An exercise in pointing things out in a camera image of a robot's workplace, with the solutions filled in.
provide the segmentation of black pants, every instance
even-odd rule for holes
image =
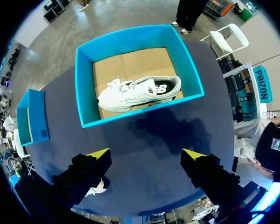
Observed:
[[[207,2],[208,0],[180,0],[177,8],[176,22],[187,31],[192,31]]]

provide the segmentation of white sneaker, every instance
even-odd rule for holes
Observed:
[[[85,6],[82,6],[80,9],[79,9],[79,12],[82,12],[84,9],[86,9],[87,7],[89,6],[89,4],[86,4]]]
[[[135,105],[173,100],[181,89],[178,76],[148,76],[137,81],[114,79],[98,97],[98,105],[112,112],[127,112]]]
[[[189,33],[189,31],[187,31],[185,28],[183,28],[183,29],[181,30],[181,32],[182,32],[183,34],[188,34],[188,33]]]
[[[178,24],[176,21],[174,21],[174,22],[172,23],[172,26],[174,26],[174,27],[179,27],[179,24]]]

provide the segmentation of round table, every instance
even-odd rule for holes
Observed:
[[[233,123],[222,72],[209,46],[185,42],[200,75],[205,96],[185,103],[82,128],[74,68],[46,87],[50,139],[28,146],[37,173],[51,183],[71,158],[111,149],[108,190],[85,197],[75,209],[107,216],[142,216],[168,211],[201,198],[180,165],[183,148],[214,154],[231,171]]]

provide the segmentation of black t-shirt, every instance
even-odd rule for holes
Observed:
[[[263,131],[256,147],[255,156],[261,166],[275,172],[274,182],[280,182],[280,128],[276,127],[273,122]]]

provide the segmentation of small blue box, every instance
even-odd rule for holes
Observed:
[[[22,146],[49,139],[44,92],[29,89],[17,106],[17,122]]]
[[[246,90],[238,91],[239,101],[241,107],[251,107],[256,104],[255,95],[247,93]]]
[[[184,98],[101,119],[92,64],[112,56],[150,48],[166,48],[176,75],[182,80]],[[76,51],[75,87],[78,113],[83,128],[204,96],[203,86],[191,55],[171,25],[149,25],[123,29],[79,46]]]
[[[249,107],[242,107],[243,121],[254,120],[257,117],[256,104]]]

